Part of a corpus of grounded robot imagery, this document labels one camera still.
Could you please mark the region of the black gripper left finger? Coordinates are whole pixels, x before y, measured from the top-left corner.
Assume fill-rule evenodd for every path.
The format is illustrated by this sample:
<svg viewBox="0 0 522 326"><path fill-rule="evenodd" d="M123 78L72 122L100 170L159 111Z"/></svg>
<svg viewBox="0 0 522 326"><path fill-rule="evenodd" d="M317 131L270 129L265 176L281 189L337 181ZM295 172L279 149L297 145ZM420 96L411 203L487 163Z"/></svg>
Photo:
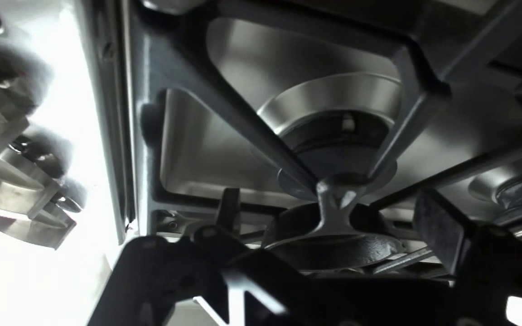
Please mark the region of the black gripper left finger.
<svg viewBox="0 0 522 326"><path fill-rule="evenodd" d="M190 241L216 265L230 265L250 248L239 239L241 192L225 189L212 225L199 227Z"/></svg>

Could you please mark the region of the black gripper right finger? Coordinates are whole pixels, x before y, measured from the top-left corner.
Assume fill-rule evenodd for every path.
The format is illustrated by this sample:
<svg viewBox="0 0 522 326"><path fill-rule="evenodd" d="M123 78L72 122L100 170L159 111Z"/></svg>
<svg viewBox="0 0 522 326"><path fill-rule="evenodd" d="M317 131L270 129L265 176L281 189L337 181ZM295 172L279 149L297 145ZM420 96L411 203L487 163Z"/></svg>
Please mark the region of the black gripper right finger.
<svg viewBox="0 0 522 326"><path fill-rule="evenodd" d="M471 221L437 190L424 190L415 201L413 227L457 288L520 286L509 266L518 241L500 227Z"/></svg>

